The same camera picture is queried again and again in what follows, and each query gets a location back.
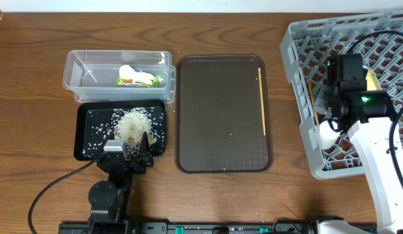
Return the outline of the yellow plate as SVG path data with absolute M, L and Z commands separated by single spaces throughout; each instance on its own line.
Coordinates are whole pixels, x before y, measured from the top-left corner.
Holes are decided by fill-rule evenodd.
M 367 71 L 365 76 L 367 81 L 367 91 L 380 91 L 382 88 L 374 70 L 368 66 L 364 66 L 363 68 Z

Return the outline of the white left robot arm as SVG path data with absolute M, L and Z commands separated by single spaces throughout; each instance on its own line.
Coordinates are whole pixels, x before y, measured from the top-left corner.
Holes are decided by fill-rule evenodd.
M 147 133 L 143 133 L 138 157 L 127 159 L 127 146 L 123 140 L 108 140 L 103 150 L 92 160 L 108 174 L 88 193 L 91 204 L 87 233 L 140 233 L 140 225 L 126 217 L 126 208 L 135 174 L 145 174 L 153 166 Z

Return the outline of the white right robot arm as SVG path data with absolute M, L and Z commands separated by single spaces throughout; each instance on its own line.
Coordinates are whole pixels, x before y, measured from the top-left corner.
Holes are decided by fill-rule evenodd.
M 373 198 L 378 233 L 403 233 L 403 149 L 400 114 L 384 90 L 331 86 L 326 96 L 330 119 L 319 125 L 323 149 L 348 135 L 363 166 Z

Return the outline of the white cup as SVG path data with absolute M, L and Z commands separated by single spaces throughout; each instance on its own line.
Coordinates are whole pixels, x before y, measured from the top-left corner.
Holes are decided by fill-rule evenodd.
M 331 148 L 337 141 L 340 136 L 340 132 L 335 132 L 329 124 L 329 121 L 323 121 L 320 123 L 319 128 L 320 140 L 321 140 L 321 149 L 327 150 Z

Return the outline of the green snack wrapper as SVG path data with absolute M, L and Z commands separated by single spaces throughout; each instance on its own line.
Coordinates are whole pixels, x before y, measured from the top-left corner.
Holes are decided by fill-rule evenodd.
M 153 80 L 150 80 L 148 83 L 142 81 L 134 81 L 133 79 L 122 79 L 121 77 L 118 78 L 116 81 L 116 85 L 127 85 L 127 86 L 142 86 L 142 87 L 150 87 L 156 88 L 158 87 L 159 83 L 162 79 L 159 76 L 156 76 Z

